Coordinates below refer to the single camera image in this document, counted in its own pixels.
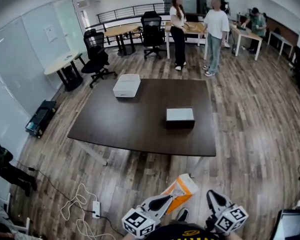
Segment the white cable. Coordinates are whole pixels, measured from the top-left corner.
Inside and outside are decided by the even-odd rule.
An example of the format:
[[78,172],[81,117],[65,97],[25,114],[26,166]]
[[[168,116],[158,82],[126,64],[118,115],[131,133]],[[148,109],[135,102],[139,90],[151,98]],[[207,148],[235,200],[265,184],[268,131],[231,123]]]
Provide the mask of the white cable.
[[[92,230],[91,230],[89,224],[85,221],[85,215],[86,215],[86,214],[85,214],[85,211],[84,211],[83,208],[82,208],[82,205],[86,205],[86,204],[88,203],[88,201],[87,201],[87,199],[86,199],[83,195],[78,194],[78,191],[79,191],[79,188],[80,188],[81,185],[84,187],[84,190],[85,190],[88,194],[93,195],[93,196],[95,197],[95,200],[98,201],[97,196],[96,196],[95,194],[93,194],[93,193],[90,193],[90,192],[87,190],[86,186],[85,186],[83,183],[80,183],[80,185],[78,186],[78,188],[77,188],[77,190],[76,190],[76,193],[75,193],[74,198],[72,198],[71,200],[67,201],[67,202],[65,203],[65,205],[60,209],[60,213],[61,213],[62,217],[63,217],[66,221],[68,221],[68,220],[70,219],[70,207],[71,207],[73,204],[78,203],[79,206],[80,206],[80,208],[81,208],[81,210],[82,210],[83,218],[78,218],[78,219],[76,220],[75,223],[76,223],[76,227],[77,227],[77,229],[79,230],[79,232],[80,232],[81,235],[83,235],[83,236],[85,236],[85,237],[88,237],[90,240],[93,240],[92,238],[96,239],[97,237],[109,235],[109,236],[112,236],[114,240],[116,240],[116,238],[115,238],[112,234],[109,234],[109,233],[99,234],[99,235],[93,235],[94,233],[92,232]],[[68,217],[66,218],[66,217],[64,216],[62,210],[63,210],[63,208],[65,208],[65,207],[68,205],[68,203],[71,203],[71,204],[68,206]],[[81,232],[81,230],[80,230],[80,228],[79,228],[79,226],[78,226],[78,222],[80,222],[80,221],[83,222],[83,225],[84,225],[84,227],[85,227],[85,233]]]

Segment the round table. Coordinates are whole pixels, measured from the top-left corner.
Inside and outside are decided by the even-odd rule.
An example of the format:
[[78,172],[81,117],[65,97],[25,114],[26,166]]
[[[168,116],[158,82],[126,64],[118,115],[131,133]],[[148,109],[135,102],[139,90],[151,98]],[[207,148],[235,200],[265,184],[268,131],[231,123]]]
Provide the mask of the round table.
[[[51,75],[54,73],[57,73],[58,76],[60,77],[61,81],[63,82],[64,86],[65,86],[65,90],[67,92],[73,91],[74,89],[76,89],[79,85],[81,85],[81,83],[83,82],[83,78],[81,77],[81,75],[79,74],[76,65],[74,63],[74,60],[77,58],[77,56],[80,54],[80,52],[78,50],[71,50],[68,51],[64,54],[62,54],[61,56],[59,56],[58,58],[56,58],[45,70],[44,70],[44,74],[45,75]],[[66,72],[65,70],[65,66],[67,64],[71,64],[76,77],[71,78],[69,76],[69,74]]]
[[[106,29],[106,32],[104,32],[104,35],[106,37],[109,38],[115,36],[116,38],[116,42],[118,43],[118,48],[119,48],[118,56],[122,57],[126,55],[131,55],[136,51],[133,38],[132,38],[132,31],[137,29],[138,27],[139,25],[137,24],[129,24],[129,25],[110,27]],[[131,46],[128,47],[125,46],[124,37],[123,37],[123,34],[125,33],[129,33]]]

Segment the wooden desk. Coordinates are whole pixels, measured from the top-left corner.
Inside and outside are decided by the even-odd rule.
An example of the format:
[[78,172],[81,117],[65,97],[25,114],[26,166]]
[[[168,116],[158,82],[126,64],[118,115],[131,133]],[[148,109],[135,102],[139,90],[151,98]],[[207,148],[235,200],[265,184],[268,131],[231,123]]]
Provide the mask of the wooden desk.
[[[65,90],[67,92],[73,91],[74,89],[76,89],[79,85],[81,85],[83,79],[81,77],[81,75],[79,74],[76,65],[74,63],[74,60],[77,59],[77,56],[80,54],[80,52],[78,50],[72,50],[72,51],[68,51],[64,54],[62,54],[61,56],[59,56],[58,58],[56,58],[45,70],[44,70],[44,74],[45,75],[51,75],[54,73],[57,73],[58,76],[60,77],[61,81],[63,82],[64,86],[65,86]],[[72,78],[70,79],[69,76],[66,74],[65,72],[65,66],[67,64],[71,64],[75,74],[76,74],[76,78]]]
[[[205,81],[142,79],[134,98],[116,98],[117,80],[103,80],[93,90],[68,138],[103,165],[86,143],[138,152],[200,157],[191,176],[216,156],[213,114]],[[166,129],[167,108],[193,109],[192,129]]]
[[[132,39],[132,31],[137,29],[139,25],[137,24],[129,24],[129,25],[122,25],[122,26],[115,26],[110,27],[106,29],[106,32],[104,32],[104,35],[106,37],[114,37],[116,38],[116,42],[118,44],[118,56],[126,56],[133,54],[135,50],[135,45]],[[124,37],[123,34],[129,33],[131,47],[126,47],[124,43]]]
[[275,36],[276,38],[278,38],[278,39],[281,41],[281,43],[282,43],[282,44],[281,44],[281,48],[280,48],[280,52],[279,52],[279,55],[280,55],[280,56],[281,56],[281,54],[282,54],[282,50],[284,49],[284,44],[286,44],[286,45],[288,45],[288,46],[291,46],[290,53],[289,53],[289,57],[288,57],[288,58],[290,58],[290,57],[291,57],[291,54],[292,54],[292,51],[293,51],[293,49],[294,49],[294,46],[293,46],[287,39],[285,39],[283,36],[281,36],[281,35],[279,35],[279,34],[273,32],[273,31],[271,31],[271,32],[269,33],[268,45],[270,44],[270,38],[271,38],[271,35],[272,35],[272,36]]
[[[187,25],[184,25],[183,27],[187,30],[187,34],[195,34],[198,35],[198,43],[197,45],[200,46],[200,40],[201,40],[201,35],[204,33],[204,25],[202,25],[201,22],[188,22],[192,28],[189,28]],[[169,33],[171,29],[171,22],[166,21],[165,22],[165,40],[166,40],[166,54],[168,57],[168,60],[170,59],[170,40],[169,40]]]
[[240,42],[241,42],[241,37],[244,38],[249,38],[249,39],[254,39],[254,40],[258,40],[259,44],[258,44],[258,48],[256,50],[256,54],[254,57],[254,60],[256,61],[258,59],[259,56],[259,52],[260,52],[260,48],[261,48],[261,44],[262,44],[262,38],[260,36],[258,36],[257,34],[251,33],[251,30],[246,28],[246,31],[248,33],[242,33],[236,25],[234,24],[230,24],[230,28],[233,30],[234,33],[237,33],[238,35],[238,42],[236,44],[236,51],[235,51],[235,56],[238,57],[238,53],[239,53],[239,48],[240,48]]

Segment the orange and white package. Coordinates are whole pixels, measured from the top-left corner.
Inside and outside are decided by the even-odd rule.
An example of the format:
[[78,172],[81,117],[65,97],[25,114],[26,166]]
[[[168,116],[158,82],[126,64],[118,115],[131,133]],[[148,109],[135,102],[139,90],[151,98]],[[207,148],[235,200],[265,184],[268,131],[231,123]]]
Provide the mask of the orange and white package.
[[190,178],[188,173],[181,174],[161,195],[173,196],[173,201],[167,210],[167,214],[185,203],[199,190],[198,186]]

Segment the yellow logo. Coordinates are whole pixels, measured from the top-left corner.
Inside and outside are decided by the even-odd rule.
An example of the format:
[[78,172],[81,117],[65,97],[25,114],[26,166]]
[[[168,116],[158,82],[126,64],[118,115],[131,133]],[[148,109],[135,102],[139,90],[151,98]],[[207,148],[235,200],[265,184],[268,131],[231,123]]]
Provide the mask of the yellow logo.
[[190,236],[194,236],[199,234],[200,231],[199,230],[188,230],[188,231],[184,231],[184,233],[182,234],[184,237],[190,237]]

